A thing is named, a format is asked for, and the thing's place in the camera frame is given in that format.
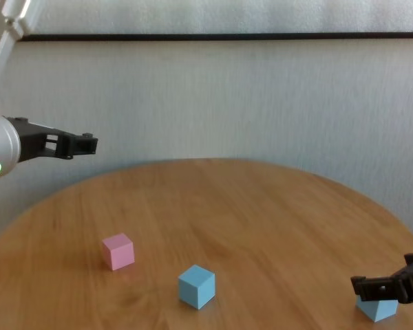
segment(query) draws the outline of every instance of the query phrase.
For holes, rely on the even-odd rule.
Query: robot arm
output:
[[[401,304],[413,303],[413,253],[404,256],[405,267],[389,277],[366,278],[353,276],[353,289],[362,301],[398,300]]]
[[[44,0],[0,0],[0,75],[14,44],[33,30]],[[98,140],[92,134],[74,135],[33,124],[25,118],[0,116],[0,177],[19,162],[37,157],[71,160],[95,154]]]
[[[97,143],[90,133],[74,135],[26,118],[0,116],[0,177],[19,162],[38,157],[71,160],[75,155],[95,154]]]

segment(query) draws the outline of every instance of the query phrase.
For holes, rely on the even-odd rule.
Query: blue cube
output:
[[[215,296],[215,275],[197,265],[179,276],[179,298],[201,309]]]
[[[357,298],[357,307],[367,315],[373,322],[378,322],[396,314],[398,309],[397,300],[362,301]]]

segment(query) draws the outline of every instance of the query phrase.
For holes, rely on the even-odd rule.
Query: black stripe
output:
[[[259,34],[34,34],[21,41],[252,41],[319,39],[413,39],[413,32]]]

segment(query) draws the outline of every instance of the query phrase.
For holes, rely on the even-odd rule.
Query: round table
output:
[[[115,272],[101,241],[136,262]],[[413,304],[374,324],[351,276],[389,276],[413,235],[359,193],[300,170],[232,159],[137,166],[71,186],[0,236],[0,330],[411,329]],[[201,310],[178,276],[215,273]]]

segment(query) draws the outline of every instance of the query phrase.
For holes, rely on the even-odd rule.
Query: cube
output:
[[[201,309],[215,296],[215,274],[200,266],[191,266],[179,276],[179,299]]]
[[[373,322],[378,322],[396,314],[397,300],[362,301],[357,298],[357,307]]]
[[[135,262],[133,242],[125,234],[103,240],[103,258],[111,270],[118,270]]]

